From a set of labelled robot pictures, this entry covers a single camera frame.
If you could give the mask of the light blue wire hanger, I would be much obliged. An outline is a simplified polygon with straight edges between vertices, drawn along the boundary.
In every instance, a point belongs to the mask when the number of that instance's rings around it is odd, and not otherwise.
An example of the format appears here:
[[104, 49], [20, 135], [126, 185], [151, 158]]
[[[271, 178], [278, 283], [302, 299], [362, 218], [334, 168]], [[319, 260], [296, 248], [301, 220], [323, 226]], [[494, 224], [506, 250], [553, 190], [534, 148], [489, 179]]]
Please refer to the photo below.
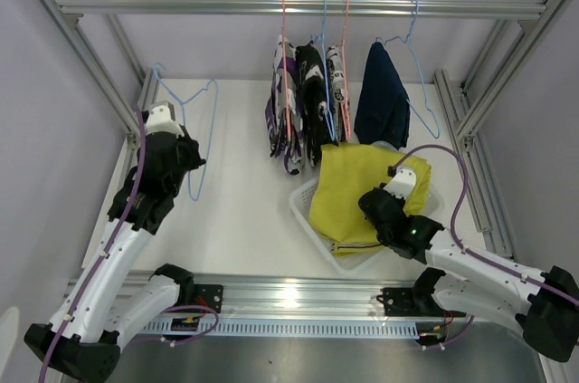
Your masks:
[[200, 156], [206, 161], [197, 170], [186, 175], [186, 188], [189, 198], [198, 202], [204, 188], [205, 175], [211, 159], [216, 113], [220, 88], [215, 79], [197, 80], [187, 86], [186, 80], [169, 80], [163, 77], [166, 67], [155, 62], [153, 75], [158, 83], [160, 95], [175, 108], [176, 121], [182, 125], [192, 139], [197, 139]]

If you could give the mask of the navy blue denim trousers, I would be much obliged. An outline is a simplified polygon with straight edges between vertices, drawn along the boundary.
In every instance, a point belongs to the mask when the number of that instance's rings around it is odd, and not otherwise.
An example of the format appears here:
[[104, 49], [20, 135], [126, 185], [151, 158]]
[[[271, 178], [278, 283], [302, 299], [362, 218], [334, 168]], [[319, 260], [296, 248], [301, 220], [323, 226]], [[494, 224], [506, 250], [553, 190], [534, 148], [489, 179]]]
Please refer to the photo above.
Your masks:
[[355, 117], [360, 143], [384, 141], [405, 148], [409, 138], [409, 97], [394, 63], [379, 42], [370, 47]]

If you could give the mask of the blue hanger with navy trousers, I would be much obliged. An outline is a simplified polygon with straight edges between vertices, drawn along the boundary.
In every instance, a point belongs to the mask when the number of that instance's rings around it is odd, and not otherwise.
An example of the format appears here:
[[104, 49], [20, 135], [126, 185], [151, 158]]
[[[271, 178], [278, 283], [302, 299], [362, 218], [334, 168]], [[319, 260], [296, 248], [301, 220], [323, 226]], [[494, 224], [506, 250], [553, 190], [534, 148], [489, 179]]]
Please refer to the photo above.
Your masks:
[[415, 28], [416, 21], [418, 19], [418, 15], [420, 14], [420, 0], [412, 0], [412, 2], [413, 2], [413, 10], [411, 11], [412, 19], [409, 23], [409, 27], [408, 27], [406, 35], [405, 36], [396, 35], [396, 36], [390, 37], [388, 39], [383, 39], [380, 36], [377, 36], [375, 38], [375, 41], [377, 43], [380, 43], [384, 48], [386, 48], [387, 44], [392, 43], [392, 42], [400, 42], [406, 46], [408, 52], [413, 57], [415, 68], [416, 68], [418, 75], [419, 75], [419, 81], [420, 81], [421, 88], [422, 88], [423, 106], [430, 113], [430, 115], [432, 117], [432, 121], [435, 124], [435, 127], [432, 128], [427, 123], [426, 119], [413, 106], [413, 103], [410, 100], [407, 101], [408, 105], [410, 107], [410, 110], [415, 114], [415, 116], [422, 123], [423, 127], [430, 133], [430, 135], [435, 140], [438, 140], [441, 136], [441, 123], [438, 119], [438, 116], [436, 115], [436, 113], [434, 112], [434, 110], [430, 106], [429, 95], [426, 92], [426, 82], [425, 82], [424, 75], [422, 72], [422, 66], [420, 64], [420, 60], [419, 60], [418, 55], [417, 55], [417, 53], [414, 49], [414, 46], [413, 46], [414, 28]]

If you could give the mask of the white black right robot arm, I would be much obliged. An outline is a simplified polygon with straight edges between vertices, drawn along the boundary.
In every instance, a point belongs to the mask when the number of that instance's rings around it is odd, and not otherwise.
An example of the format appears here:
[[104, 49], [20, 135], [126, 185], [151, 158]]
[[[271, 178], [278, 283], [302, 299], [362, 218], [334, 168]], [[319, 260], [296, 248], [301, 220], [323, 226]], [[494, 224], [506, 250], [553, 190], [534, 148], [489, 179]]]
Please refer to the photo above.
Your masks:
[[384, 288], [377, 300], [391, 316], [451, 311], [493, 322], [534, 351], [567, 362], [578, 344], [578, 284], [565, 269], [534, 269], [484, 250], [470, 250], [424, 215], [407, 215], [403, 199], [375, 187], [358, 200], [380, 244], [424, 264], [413, 286]]

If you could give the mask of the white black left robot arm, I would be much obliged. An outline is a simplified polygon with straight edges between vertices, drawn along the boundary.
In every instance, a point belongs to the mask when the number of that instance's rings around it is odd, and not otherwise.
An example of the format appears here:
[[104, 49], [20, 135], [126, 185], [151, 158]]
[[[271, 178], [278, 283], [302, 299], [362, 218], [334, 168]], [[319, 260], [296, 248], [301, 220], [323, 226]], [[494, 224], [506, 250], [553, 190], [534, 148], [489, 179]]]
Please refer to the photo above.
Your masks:
[[205, 162], [184, 126], [146, 128], [138, 163], [113, 198], [89, 265], [49, 322], [32, 324], [24, 335], [43, 370], [104, 382], [144, 325], [168, 308], [185, 311], [193, 305], [193, 274], [166, 263], [125, 305], [111, 308], [133, 263], [174, 208], [185, 175]]

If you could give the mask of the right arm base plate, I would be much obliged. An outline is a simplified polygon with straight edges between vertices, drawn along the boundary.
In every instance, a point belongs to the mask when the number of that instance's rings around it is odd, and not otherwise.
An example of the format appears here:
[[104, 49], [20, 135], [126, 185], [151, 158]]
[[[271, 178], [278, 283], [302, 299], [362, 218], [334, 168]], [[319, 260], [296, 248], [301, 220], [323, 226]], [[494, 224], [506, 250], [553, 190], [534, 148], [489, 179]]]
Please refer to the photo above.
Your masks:
[[391, 317], [442, 318], [451, 316], [462, 318], [463, 311], [445, 310], [433, 298], [434, 289], [418, 287], [384, 287], [376, 296], [383, 306], [384, 315]]

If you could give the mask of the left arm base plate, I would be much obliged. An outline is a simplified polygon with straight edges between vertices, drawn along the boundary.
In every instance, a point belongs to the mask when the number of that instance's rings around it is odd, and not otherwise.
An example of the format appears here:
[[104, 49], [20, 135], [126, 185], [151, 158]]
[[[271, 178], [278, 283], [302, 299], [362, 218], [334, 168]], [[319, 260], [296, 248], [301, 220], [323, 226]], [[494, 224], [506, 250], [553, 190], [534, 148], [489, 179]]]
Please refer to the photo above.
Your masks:
[[221, 312], [224, 287], [221, 284], [196, 284], [187, 304], [202, 305]]

